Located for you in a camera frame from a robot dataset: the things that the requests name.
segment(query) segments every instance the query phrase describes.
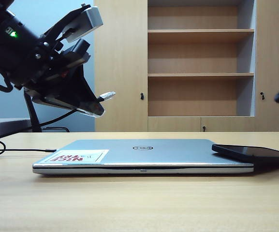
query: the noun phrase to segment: silver laptop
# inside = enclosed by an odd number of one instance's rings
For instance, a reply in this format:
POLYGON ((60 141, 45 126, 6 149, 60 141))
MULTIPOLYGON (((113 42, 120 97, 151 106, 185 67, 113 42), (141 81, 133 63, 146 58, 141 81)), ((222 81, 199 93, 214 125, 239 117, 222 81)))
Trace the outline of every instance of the silver laptop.
POLYGON ((77 140, 33 164, 38 174, 230 174, 253 164, 222 158, 204 139, 77 140))

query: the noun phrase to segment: blue wall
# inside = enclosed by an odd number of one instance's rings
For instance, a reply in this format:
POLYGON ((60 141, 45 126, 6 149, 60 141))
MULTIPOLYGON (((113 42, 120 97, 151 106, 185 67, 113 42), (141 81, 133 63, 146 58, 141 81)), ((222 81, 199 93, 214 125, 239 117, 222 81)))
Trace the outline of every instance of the blue wall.
MULTIPOLYGON (((81 7, 81 4, 93 5, 93 0, 15 0, 9 7, 16 17, 35 34, 40 35, 47 31, 57 21, 64 17, 69 11, 81 7)), ((83 37, 91 44, 88 52, 91 56, 88 63, 84 65, 85 78, 94 90, 94 36, 93 32, 83 37)), ((67 43, 63 40, 65 46, 63 50, 74 43, 67 43)), ((54 119, 67 110, 55 107, 34 104, 36 113, 40 122, 54 119)), ((28 110, 23 98, 23 90, 14 89, 11 93, 0 92, 0 118, 21 118, 29 117, 28 110)), ((75 113, 55 124, 54 126, 68 127, 70 131, 94 131, 94 118, 75 113)))

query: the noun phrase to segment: black cable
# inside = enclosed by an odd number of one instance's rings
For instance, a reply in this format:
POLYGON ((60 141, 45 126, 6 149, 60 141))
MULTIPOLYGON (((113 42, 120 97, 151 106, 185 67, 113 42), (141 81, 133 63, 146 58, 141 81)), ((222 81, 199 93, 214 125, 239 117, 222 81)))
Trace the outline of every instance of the black cable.
POLYGON ((5 93, 11 92, 14 89, 14 87, 11 85, 8 78, 4 77, 4 81, 5 81, 6 86, 0 85, 0 91, 5 92, 5 93))
POLYGON ((56 149, 6 149, 5 143, 0 141, 0 144, 3 145, 3 149, 0 149, 0 155, 5 151, 41 151, 41 152, 55 152, 56 149))
MULTIPOLYGON (((60 117, 57 117, 56 119, 50 120, 50 121, 48 121, 48 122, 41 123, 41 124, 36 125, 36 126, 26 127, 26 128, 22 128, 22 129, 13 131, 13 132, 9 132, 9 133, 0 135, 0 139, 1 139, 1 138, 4 138, 4 137, 6 137, 6 136, 9 136, 9 135, 17 134, 17 133, 22 132, 22 131, 31 130, 31 129, 33 129, 34 127, 42 127, 42 126, 49 125, 49 124, 51 124, 51 123, 60 121, 61 119, 65 118, 65 117, 67 117, 67 116, 69 116, 69 115, 71 115, 71 114, 73 114, 73 113, 75 113, 75 112, 77 112, 77 110, 72 110, 72 111, 70 111, 70 112, 68 112, 68 113, 66 113, 66 114, 64 114, 64 115, 62 115, 62 116, 60 116, 60 117)), ((3 143, 2 141, 0 141, 0 144, 3 145, 3 149, 0 149, 0 154, 2 154, 2 153, 4 153, 4 152, 6 151, 6 145, 5 145, 5 143, 3 143)), ((7 150, 8 150, 8 151, 9 151, 9 150, 18 150, 18 151, 20 150, 20 151, 21 151, 21 149, 7 149, 7 150)), ((53 150, 49 150, 49 149, 47 149, 47 150, 40 150, 40 149, 22 149, 22 150, 25 150, 25 151, 33 150, 33 151, 53 152, 53 150)))
POLYGON ((65 130, 66 132, 70 132, 67 127, 45 127, 42 130, 65 130))

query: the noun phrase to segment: black smartphone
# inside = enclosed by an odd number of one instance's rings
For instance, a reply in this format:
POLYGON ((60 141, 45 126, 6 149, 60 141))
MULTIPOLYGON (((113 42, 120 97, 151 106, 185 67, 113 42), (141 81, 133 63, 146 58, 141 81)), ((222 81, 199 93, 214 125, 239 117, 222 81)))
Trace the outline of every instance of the black smartphone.
POLYGON ((212 150, 220 156, 248 163, 278 163, 279 151, 258 146, 212 145, 212 150))

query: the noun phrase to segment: green light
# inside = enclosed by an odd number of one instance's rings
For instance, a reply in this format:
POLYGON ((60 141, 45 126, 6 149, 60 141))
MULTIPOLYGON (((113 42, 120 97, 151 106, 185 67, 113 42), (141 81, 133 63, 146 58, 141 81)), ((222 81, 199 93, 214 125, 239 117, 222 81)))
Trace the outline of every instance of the green light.
POLYGON ((12 33, 10 33, 10 36, 11 36, 11 37, 15 37, 15 38, 18 37, 18 35, 16 34, 15 31, 13 31, 12 33))

